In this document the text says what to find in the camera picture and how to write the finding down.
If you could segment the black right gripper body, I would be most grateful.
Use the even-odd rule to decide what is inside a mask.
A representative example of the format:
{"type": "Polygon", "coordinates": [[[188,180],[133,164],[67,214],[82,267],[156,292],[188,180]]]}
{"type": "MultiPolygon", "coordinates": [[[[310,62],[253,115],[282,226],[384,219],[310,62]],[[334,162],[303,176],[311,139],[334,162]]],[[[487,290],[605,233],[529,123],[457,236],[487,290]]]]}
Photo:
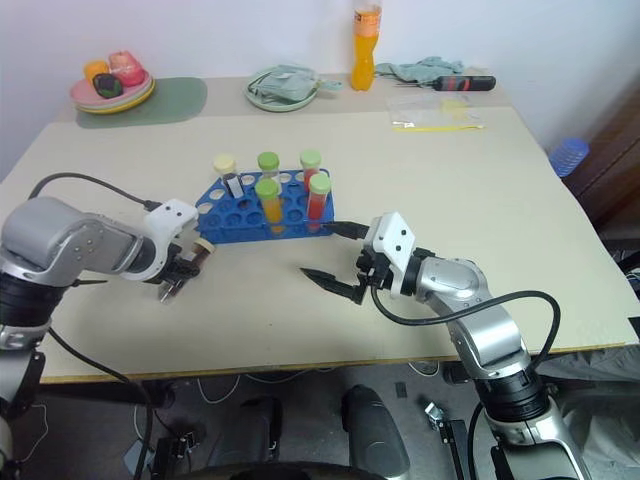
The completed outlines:
{"type": "Polygon", "coordinates": [[[390,290],[392,286],[391,262],[384,253],[377,253],[363,248],[356,260],[358,285],[364,290],[367,286],[375,286],[390,290]]]}

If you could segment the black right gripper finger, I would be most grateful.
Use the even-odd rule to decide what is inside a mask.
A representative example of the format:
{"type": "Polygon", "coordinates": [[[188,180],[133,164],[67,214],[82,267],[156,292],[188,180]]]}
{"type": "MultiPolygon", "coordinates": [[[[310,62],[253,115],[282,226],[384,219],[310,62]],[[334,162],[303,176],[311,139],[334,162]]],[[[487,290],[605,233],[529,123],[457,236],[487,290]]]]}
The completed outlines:
{"type": "Polygon", "coordinates": [[[333,221],[326,223],[326,229],[341,237],[361,240],[366,238],[369,226],[352,221],[333,221]]]}
{"type": "Polygon", "coordinates": [[[356,275],[357,284],[350,285],[320,270],[301,268],[300,271],[323,290],[347,298],[357,305],[362,304],[368,286],[367,277],[362,273],[356,275]]]}

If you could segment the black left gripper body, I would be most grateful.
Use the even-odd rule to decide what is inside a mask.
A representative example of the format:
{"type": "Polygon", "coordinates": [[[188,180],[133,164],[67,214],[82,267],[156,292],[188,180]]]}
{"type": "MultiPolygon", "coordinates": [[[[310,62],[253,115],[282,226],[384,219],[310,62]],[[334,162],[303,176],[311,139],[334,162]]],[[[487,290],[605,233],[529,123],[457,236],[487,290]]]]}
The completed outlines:
{"type": "Polygon", "coordinates": [[[158,283],[178,289],[184,285],[185,264],[183,258],[180,257],[182,248],[174,243],[170,243],[167,250],[167,258],[164,266],[158,274],[158,283]]]}

